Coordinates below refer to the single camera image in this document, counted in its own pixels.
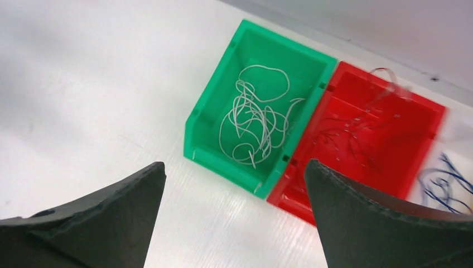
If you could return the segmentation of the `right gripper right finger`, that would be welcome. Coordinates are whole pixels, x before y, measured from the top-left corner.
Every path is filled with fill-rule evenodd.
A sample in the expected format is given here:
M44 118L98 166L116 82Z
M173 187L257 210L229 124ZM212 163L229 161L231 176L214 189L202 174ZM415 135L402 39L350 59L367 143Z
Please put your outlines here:
M304 179L329 267L472 266L472 216L393 197L316 159Z

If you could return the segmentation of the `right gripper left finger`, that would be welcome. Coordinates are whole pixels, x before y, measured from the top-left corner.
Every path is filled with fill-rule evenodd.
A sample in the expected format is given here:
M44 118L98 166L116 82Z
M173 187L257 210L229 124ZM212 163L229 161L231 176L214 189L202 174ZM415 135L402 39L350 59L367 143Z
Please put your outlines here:
M165 188L162 162L28 218L1 220L2 267L143 267Z

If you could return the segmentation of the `white plastic bin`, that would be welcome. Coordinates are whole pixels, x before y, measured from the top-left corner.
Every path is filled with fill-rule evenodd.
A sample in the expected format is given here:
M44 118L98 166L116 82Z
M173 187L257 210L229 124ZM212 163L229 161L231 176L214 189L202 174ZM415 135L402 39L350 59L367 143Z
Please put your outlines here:
M450 110L407 200L472 215L472 113Z

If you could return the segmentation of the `red plastic bin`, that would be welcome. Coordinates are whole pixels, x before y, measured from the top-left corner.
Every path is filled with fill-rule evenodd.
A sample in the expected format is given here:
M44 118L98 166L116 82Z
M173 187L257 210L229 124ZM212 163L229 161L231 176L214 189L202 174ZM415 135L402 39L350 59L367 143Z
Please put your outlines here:
M342 61L267 201L314 224L304 180L311 159L406 199L446 113L445 106Z

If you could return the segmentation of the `green plastic bin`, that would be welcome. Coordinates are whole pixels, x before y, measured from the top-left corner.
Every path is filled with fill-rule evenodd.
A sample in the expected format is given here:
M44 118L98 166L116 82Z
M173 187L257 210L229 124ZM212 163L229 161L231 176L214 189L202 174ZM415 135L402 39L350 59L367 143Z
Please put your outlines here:
M242 20L186 121L184 156L266 198L337 64Z

